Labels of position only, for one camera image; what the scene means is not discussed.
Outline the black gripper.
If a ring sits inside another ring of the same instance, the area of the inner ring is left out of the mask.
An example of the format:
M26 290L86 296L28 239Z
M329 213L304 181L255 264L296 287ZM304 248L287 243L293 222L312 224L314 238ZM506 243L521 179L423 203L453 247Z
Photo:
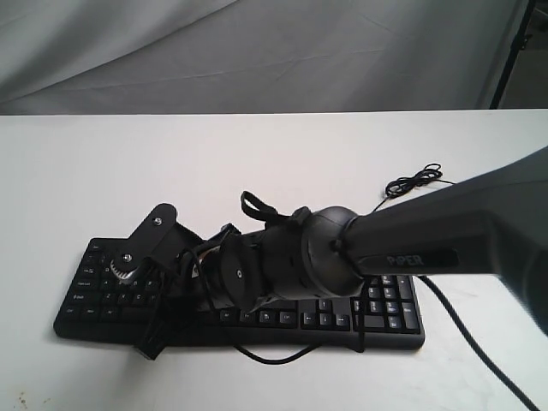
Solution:
M156 360L168 338L191 325L222 325L221 312L252 313L261 306L259 245L234 229L182 250L179 271L165 278L158 307L135 350Z

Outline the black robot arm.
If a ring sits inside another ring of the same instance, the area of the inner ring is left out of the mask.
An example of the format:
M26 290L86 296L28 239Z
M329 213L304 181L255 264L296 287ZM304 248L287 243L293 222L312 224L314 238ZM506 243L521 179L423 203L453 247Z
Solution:
M257 311L275 300L364 296L377 275L492 274L547 327L547 152L383 210L278 213L250 192L261 231L170 243L174 269L137 349L155 359L198 311Z

